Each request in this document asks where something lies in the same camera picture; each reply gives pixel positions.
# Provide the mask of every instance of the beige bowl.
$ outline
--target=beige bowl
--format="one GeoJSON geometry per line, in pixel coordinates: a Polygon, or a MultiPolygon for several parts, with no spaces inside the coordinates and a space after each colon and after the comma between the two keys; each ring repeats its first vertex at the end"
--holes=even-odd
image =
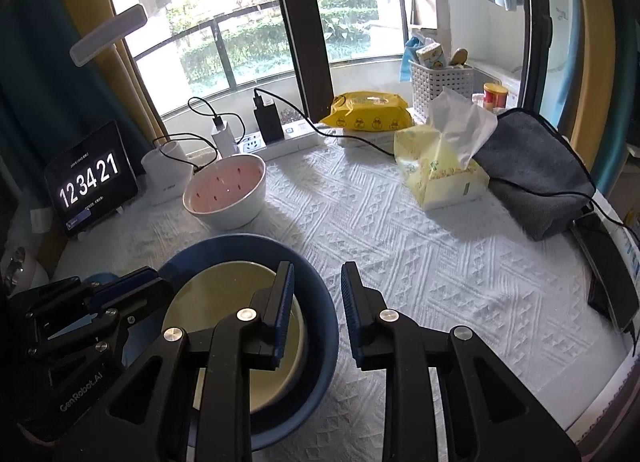
{"type": "MultiPolygon", "coordinates": [[[[249,306],[254,292],[271,286],[271,269],[253,262],[226,262],[209,267],[191,278],[175,295],[164,316],[162,330],[180,327],[187,332],[215,326],[223,317],[249,306]]],[[[278,400],[295,381],[302,368],[305,323],[296,297],[293,297],[287,341],[280,368],[273,372],[251,370],[250,411],[257,412],[278,400]]],[[[198,374],[193,407],[200,409],[204,368],[198,374]]]]}

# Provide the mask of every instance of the white tablecloth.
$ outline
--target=white tablecloth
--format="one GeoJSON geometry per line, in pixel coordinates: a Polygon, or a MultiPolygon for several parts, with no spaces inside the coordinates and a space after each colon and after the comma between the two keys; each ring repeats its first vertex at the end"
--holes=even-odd
{"type": "MultiPolygon", "coordinates": [[[[318,270],[335,303],[340,352],[319,409],[254,460],[381,459],[385,377],[359,371],[351,357],[339,283],[348,260],[418,324],[475,330],[564,428],[625,357],[620,336],[586,304],[588,268],[571,239],[530,241],[490,193],[426,215],[391,160],[338,146],[270,161],[267,176],[265,207],[242,231],[279,240],[318,270]]],[[[159,268],[215,234],[181,200],[149,206],[142,197],[70,242],[56,278],[159,268]]]]}

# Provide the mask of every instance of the white woven basket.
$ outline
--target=white woven basket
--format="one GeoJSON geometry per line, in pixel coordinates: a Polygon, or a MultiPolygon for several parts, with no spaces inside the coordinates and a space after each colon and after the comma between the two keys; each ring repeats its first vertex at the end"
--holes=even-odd
{"type": "Polygon", "coordinates": [[[442,87],[455,90],[459,94],[471,99],[474,86],[474,69],[441,68],[439,70],[427,68],[411,61],[411,83],[414,87],[414,110],[426,117],[429,101],[442,93],[442,87]]]}

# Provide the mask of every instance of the clock display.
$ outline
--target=clock display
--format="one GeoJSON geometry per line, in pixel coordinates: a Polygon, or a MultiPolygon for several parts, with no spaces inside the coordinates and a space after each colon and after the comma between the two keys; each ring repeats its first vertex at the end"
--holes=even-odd
{"type": "Polygon", "coordinates": [[[45,168],[53,207],[71,237],[138,194],[120,132],[108,122],[45,168]]]}

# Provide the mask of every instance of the metal bolt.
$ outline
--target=metal bolt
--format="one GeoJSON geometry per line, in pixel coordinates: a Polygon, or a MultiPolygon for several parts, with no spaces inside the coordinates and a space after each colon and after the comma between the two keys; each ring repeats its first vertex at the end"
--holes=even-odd
{"type": "Polygon", "coordinates": [[[389,323],[391,323],[392,321],[398,321],[399,317],[400,317],[400,315],[398,314],[398,312],[396,312],[395,310],[393,310],[391,308],[385,308],[380,313],[380,319],[382,321],[387,321],[389,323]]]}
{"type": "Polygon", "coordinates": [[[469,327],[455,327],[453,329],[453,335],[460,340],[466,341],[474,336],[474,333],[469,327]]]}
{"type": "Polygon", "coordinates": [[[251,321],[252,319],[255,319],[257,315],[258,313],[254,309],[243,308],[238,311],[238,313],[236,314],[236,317],[240,321],[251,321]]]}
{"type": "Polygon", "coordinates": [[[164,339],[167,341],[177,341],[182,337],[182,329],[171,327],[164,331],[164,339]]]}

